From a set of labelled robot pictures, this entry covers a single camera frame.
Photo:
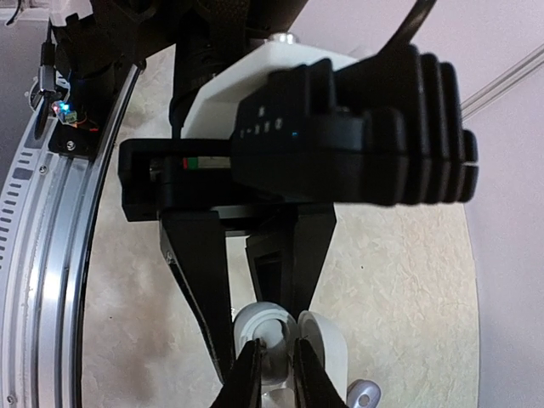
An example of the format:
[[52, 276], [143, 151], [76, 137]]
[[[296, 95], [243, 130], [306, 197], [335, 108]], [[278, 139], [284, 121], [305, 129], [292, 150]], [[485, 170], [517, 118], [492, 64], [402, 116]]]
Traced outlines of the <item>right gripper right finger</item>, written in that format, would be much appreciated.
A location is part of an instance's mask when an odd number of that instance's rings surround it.
[[293, 346], [292, 374], [297, 408], [344, 408], [309, 340], [297, 338]]

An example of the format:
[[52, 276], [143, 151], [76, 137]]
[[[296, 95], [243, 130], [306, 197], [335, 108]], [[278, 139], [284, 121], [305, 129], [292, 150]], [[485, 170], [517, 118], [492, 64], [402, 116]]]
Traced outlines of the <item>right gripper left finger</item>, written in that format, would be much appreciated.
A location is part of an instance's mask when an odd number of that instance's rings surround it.
[[262, 405], [262, 347], [246, 342], [212, 408], [258, 408]]

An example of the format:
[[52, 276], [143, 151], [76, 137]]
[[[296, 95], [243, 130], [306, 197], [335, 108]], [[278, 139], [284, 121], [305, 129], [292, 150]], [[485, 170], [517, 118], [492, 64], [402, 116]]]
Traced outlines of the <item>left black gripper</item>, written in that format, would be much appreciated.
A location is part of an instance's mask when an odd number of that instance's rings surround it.
[[333, 205], [236, 183], [227, 140], [128, 139], [119, 147], [117, 174], [127, 221], [160, 220], [163, 257], [220, 382], [235, 361], [225, 232], [249, 235], [246, 257], [259, 302], [294, 318], [309, 309], [337, 223]]

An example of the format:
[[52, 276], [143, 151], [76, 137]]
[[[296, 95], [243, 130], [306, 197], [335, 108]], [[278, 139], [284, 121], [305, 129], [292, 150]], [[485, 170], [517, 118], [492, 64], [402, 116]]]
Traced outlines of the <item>white earbud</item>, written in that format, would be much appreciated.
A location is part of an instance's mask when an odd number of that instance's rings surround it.
[[284, 324], [279, 320], [267, 320], [258, 325], [255, 337], [262, 346], [263, 368], [266, 371], [285, 371], [288, 361], [288, 341]]

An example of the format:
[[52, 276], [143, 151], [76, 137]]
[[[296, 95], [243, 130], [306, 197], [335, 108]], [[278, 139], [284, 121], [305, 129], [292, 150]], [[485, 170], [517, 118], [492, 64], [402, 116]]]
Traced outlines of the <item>blue earbud charging case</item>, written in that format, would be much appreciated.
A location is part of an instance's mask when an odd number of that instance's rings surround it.
[[349, 408], [376, 408], [381, 397], [382, 391], [375, 382], [358, 379], [348, 386], [346, 406]]

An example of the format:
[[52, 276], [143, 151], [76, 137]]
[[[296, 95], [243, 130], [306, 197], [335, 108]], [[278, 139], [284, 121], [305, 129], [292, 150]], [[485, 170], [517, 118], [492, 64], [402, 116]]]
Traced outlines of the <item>white oblong charging case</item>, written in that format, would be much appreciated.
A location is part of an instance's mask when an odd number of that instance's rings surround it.
[[342, 401], [347, 400], [349, 352], [340, 329], [325, 316], [305, 310], [298, 317], [276, 303], [256, 302], [234, 318], [235, 353], [257, 339], [263, 347], [262, 406], [294, 407], [293, 369], [295, 340], [313, 347], [320, 365]]

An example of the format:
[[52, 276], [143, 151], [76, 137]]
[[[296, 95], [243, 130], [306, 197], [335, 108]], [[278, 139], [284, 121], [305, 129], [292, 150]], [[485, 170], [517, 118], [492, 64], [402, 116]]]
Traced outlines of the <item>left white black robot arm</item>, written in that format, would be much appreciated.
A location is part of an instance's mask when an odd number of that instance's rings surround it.
[[383, 204], [470, 198], [474, 136], [462, 128], [450, 65], [394, 36], [399, 91], [378, 104], [348, 88], [355, 66], [271, 60], [271, 37], [301, 1], [94, 1], [54, 30], [71, 85], [51, 149], [91, 162], [128, 66], [176, 48], [168, 139], [119, 150], [122, 208], [156, 221], [161, 249], [221, 380], [239, 365], [230, 320], [226, 240], [246, 236], [258, 301], [294, 318], [314, 295], [337, 202], [366, 202], [362, 181], [385, 168]]

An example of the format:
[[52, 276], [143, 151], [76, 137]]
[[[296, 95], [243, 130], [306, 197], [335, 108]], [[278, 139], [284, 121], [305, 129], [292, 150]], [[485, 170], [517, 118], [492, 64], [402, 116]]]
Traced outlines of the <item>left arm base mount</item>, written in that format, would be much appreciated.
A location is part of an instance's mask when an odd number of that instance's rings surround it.
[[66, 25], [48, 23], [26, 148], [46, 145], [64, 156], [97, 156], [129, 71], [145, 68], [143, 60], [131, 61], [116, 39], [93, 16]]

